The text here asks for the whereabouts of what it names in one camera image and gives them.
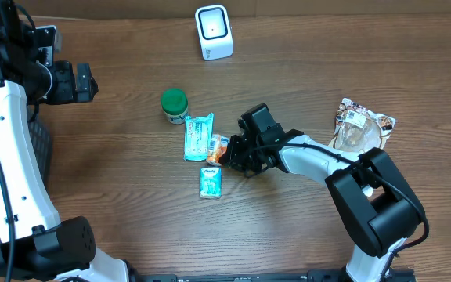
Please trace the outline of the orange Kleenex tissue pack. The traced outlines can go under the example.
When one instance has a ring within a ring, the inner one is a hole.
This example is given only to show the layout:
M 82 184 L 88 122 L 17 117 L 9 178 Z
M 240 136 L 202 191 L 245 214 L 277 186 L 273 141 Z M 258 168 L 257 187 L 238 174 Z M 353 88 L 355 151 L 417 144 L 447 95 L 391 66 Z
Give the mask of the orange Kleenex tissue pack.
M 206 162 L 213 166 L 221 166 L 221 164 L 219 163 L 219 159 L 227 151 L 228 145 L 229 138 L 222 136 L 218 133 L 214 133 L 211 136 Z

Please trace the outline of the teal Kleenex tissue pack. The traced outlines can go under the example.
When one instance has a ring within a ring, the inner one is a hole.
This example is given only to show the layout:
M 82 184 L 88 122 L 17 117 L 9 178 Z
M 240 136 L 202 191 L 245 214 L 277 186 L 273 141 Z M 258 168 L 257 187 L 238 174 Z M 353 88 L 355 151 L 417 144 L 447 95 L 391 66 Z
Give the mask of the teal Kleenex tissue pack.
M 219 167 L 206 167 L 200 170 L 200 197 L 219 199 L 222 195 L 222 170 Z

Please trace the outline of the teal wet wipes pack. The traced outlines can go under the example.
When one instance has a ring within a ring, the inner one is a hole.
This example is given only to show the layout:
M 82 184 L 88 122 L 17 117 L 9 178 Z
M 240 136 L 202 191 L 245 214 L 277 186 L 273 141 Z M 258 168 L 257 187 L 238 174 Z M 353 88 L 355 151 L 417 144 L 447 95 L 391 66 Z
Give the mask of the teal wet wipes pack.
M 214 114 L 205 117 L 185 119 L 184 155 L 185 161 L 205 161 L 213 134 Z

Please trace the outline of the green lid jar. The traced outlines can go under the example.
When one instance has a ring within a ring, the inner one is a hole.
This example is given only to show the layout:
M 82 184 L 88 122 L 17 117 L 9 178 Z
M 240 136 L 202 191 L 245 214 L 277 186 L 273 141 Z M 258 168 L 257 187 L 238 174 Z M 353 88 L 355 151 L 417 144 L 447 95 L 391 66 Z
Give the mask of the green lid jar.
M 189 102 L 181 89 L 168 89 L 161 97 L 161 107 L 166 118 L 174 125 L 185 122 L 189 116 Z

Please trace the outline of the brown snack pouch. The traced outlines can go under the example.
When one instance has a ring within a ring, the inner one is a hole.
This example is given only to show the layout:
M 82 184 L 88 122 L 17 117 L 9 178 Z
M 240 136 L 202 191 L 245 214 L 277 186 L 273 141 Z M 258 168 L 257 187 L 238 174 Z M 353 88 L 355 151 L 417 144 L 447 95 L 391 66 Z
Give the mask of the brown snack pouch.
M 348 98 L 343 98 L 335 115 L 334 136 L 329 146 L 346 152 L 365 153 L 376 147 L 383 149 L 396 120 L 374 113 Z

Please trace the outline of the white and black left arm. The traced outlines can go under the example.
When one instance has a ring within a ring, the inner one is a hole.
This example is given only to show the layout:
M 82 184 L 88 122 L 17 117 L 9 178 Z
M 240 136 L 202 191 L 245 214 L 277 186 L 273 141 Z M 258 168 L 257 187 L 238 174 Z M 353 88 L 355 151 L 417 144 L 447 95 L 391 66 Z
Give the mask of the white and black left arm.
M 62 220 L 45 189 L 51 154 L 44 129 L 32 129 L 41 104 L 91 101 L 98 85 L 87 63 L 53 58 L 54 26 L 0 1 L 0 277 L 40 281 L 134 281 L 136 271 L 96 246 L 88 220 Z

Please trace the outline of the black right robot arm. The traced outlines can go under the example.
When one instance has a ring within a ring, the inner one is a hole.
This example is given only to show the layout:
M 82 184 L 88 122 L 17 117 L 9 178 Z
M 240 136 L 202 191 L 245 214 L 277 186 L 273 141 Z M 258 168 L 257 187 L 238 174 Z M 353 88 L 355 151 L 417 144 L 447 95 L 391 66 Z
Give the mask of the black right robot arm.
M 341 269 L 313 269 L 306 281 L 414 281 L 412 270 L 391 267 L 397 254 L 429 234 L 425 210 L 393 160 L 380 148 L 337 150 L 296 129 L 284 131 L 266 104 L 245 112 L 241 135 L 231 137 L 222 166 L 247 176 L 269 168 L 303 175 L 327 187 L 355 244 Z

